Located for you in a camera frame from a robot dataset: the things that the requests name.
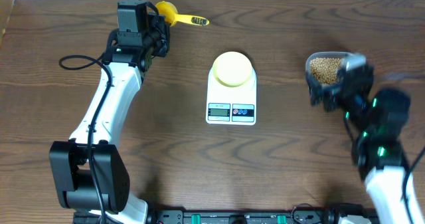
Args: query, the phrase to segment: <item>green led light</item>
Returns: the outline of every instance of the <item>green led light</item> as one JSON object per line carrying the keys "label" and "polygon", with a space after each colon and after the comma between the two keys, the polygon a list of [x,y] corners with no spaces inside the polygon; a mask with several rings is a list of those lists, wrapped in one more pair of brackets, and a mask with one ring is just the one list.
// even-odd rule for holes
{"label": "green led light", "polygon": [[286,224],[286,216],[285,215],[278,215],[278,224]]}
{"label": "green led light", "polygon": [[201,215],[193,214],[192,217],[191,217],[191,223],[192,224],[201,224]]}
{"label": "green led light", "polygon": [[385,154],[385,148],[379,147],[378,148],[378,156],[382,157]]}

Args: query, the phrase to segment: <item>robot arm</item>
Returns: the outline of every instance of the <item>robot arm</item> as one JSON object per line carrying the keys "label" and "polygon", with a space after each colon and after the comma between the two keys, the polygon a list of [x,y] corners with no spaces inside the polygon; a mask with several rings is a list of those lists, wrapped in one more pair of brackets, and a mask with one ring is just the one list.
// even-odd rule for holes
{"label": "robot arm", "polygon": [[[339,84],[322,88],[310,74],[306,74],[311,104],[323,101],[326,111],[341,107],[347,121],[359,131],[351,150],[353,163],[358,167],[367,193],[373,200],[379,221],[384,224],[409,223],[407,208],[402,199],[402,183],[408,162],[401,143],[397,140],[408,119],[410,98],[402,91],[380,90],[372,102],[367,100],[373,83],[373,67],[360,54],[343,59],[338,72]],[[408,208],[415,224],[424,223],[410,176],[407,185]]]}
{"label": "robot arm", "polygon": [[[148,13],[148,7],[155,14]],[[147,204],[129,192],[129,175],[117,148],[128,108],[141,88],[152,56],[165,57],[169,50],[169,25],[145,0],[120,1],[118,23],[119,29],[111,32],[101,56],[104,65],[100,83],[83,121],[69,141],[53,143],[49,159],[61,206],[101,214],[97,210],[102,200],[105,214],[115,221],[145,223]],[[92,141],[87,144],[90,132]],[[94,170],[78,167],[87,159],[93,160],[90,165]]]}

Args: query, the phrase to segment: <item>gray container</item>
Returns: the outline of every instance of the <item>gray container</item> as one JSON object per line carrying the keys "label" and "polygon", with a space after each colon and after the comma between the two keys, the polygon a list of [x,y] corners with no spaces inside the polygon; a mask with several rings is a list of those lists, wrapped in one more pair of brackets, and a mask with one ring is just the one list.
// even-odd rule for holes
{"label": "gray container", "polygon": [[[317,52],[310,57],[308,57],[307,61],[305,62],[305,71],[310,74],[311,72],[311,65],[310,62],[315,58],[345,58],[346,56],[352,55],[352,53],[348,52],[337,52],[337,51],[329,51],[329,52]],[[322,84],[322,87],[328,87],[335,84]]]}

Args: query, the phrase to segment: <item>green connector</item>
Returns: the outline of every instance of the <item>green connector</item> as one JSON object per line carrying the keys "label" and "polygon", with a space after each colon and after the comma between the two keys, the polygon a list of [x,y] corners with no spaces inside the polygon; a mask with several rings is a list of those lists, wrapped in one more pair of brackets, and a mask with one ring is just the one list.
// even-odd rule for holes
{"label": "green connector", "polygon": [[286,216],[278,215],[278,224],[286,224]]}
{"label": "green connector", "polygon": [[192,224],[201,224],[201,215],[193,214],[191,219],[192,219]]}

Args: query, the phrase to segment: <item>yellow measuring spoon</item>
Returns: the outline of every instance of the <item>yellow measuring spoon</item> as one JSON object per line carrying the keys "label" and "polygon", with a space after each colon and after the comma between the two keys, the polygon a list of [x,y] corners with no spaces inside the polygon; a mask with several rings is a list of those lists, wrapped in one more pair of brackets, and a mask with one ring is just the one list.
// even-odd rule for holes
{"label": "yellow measuring spoon", "polygon": [[165,15],[165,22],[171,24],[171,26],[175,25],[177,21],[190,24],[190,25],[208,25],[210,23],[204,17],[200,17],[197,15],[180,15],[177,12],[177,8],[170,2],[161,1],[156,4],[156,7],[159,11],[159,14]]}

